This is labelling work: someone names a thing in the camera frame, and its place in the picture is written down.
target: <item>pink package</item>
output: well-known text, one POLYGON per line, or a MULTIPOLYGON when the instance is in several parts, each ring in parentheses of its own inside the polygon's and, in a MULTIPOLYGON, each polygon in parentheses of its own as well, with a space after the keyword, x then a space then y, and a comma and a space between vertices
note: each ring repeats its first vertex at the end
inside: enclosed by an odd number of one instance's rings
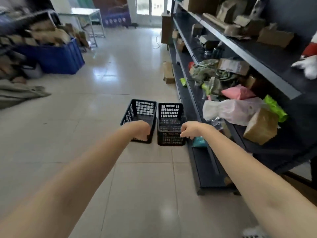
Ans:
POLYGON ((241 84, 232 88, 227 88, 225 90, 222 90, 221 92, 224 96, 226 96, 229 99, 245 100, 248 98, 256 97, 254 92, 242 86, 241 84))

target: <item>black crate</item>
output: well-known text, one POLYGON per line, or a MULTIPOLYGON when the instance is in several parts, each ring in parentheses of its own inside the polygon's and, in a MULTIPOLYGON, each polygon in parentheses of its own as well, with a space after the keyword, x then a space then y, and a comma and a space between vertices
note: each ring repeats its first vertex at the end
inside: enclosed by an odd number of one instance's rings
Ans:
POLYGON ((158 104, 158 145, 183 146, 185 138, 180 137, 182 124, 186 122, 181 103, 158 104))
POLYGON ((151 132, 150 135, 147 136, 147 141, 138 140, 136 138, 133 138, 131 141, 146 144, 150 144, 152 142, 156 123, 156 107, 157 102, 154 101, 138 99, 131 100, 120 125, 123 125, 126 122, 143 120, 151 126, 151 132))

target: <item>person's right arm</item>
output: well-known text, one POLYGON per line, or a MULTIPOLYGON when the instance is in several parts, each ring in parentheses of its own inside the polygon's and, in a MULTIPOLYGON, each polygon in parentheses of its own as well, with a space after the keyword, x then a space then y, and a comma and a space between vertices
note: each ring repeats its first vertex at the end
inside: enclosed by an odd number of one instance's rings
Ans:
POLYGON ((317 237, 317 207, 279 175, 208 124, 189 121, 181 137, 203 136, 260 225, 274 238, 317 237))

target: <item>large blue container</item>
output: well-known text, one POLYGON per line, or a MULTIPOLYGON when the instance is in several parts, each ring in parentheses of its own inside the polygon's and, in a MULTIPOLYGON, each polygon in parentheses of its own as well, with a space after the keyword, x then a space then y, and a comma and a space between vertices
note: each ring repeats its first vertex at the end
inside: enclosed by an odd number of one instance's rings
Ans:
POLYGON ((62 47, 24 45, 16 51, 38 61, 48 74, 75 74, 85 64, 75 38, 62 47))

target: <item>forearm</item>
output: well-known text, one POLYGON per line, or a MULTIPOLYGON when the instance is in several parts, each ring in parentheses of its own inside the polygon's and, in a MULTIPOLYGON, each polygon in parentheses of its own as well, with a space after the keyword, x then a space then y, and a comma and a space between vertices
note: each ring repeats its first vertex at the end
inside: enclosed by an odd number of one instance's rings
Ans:
POLYGON ((204 126, 202 136, 267 232, 274 237, 313 237, 309 232, 316 231, 312 221, 317 210, 311 202, 213 127, 204 126))
POLYGON ((0 225, 1 237, 68 237, 97 188, 133 138, 120 128, 68 164, 0 225))

